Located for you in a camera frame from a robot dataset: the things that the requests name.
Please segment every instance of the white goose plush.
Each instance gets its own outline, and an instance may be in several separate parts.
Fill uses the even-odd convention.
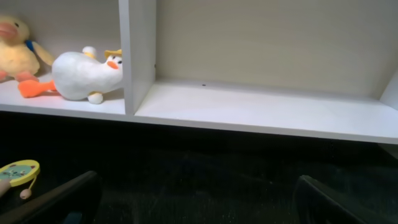
[[[85,47],[83,54],[66,52],[52,65],[53,80],[38,83],[33,80],[21,82],[18,86],[25,98],[35,97],[48,90],[57,90],[69,100],[87,98],[92,104],[100,104],[103,94],[121,87],[123,79],[122,51],[105,51],[106,62],[95,59],[96,50]]]

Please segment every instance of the yellow duck plush toy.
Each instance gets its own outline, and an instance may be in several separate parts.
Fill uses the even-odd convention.
[[[39,79],[34,75],[40,64],[35,53],[47,64],[54,58],[38,43],[28,40],[29,28],[19,19],[0,16],[0,81],[7,76],[22,82]]]

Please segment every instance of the yellow toy drum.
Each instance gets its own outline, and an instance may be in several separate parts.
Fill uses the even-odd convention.
[[[27,199],[32,195],[30,190],[40,173],[40,165],[37,161],[23,160],[13,162],[0,169],[0,197],[3,196],[11,187],[20,186],[33,180],[28,189],[21,192],[22,199]]]

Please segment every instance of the black floor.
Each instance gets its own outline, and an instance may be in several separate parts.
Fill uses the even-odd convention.
[[[398,222],[398,163],[377,144],[0,116],[0,166],[40,162],[32,198],[88,170],[102,176],[95,223],[298,223],[292,193],[304,174]],[[0,214],[24,203],[24,188],[0,198]]]

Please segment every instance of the plush toy's body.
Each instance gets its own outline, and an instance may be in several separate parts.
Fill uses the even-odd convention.
[[[120,88],[123,79],[121,50],[107,51],[105,57],[105,63],[95,60],[95,49],[92,47],[85,47],[83,53],[66,52],[52,65],[53,81],[25,81],[19,84],[19,90],[23,97],[57,90],[66,99],[87,98],[90,103],[99,104],[103,101],[102,94]]]
[[[0,16],[0,80],[7,76],[17,81],[37,80],[34,75],[39,71],[40,64],[34,52],[48,65],[53,57],[39,44],[29,42],[26,45],[29,29],[22,21],[13,17]]]

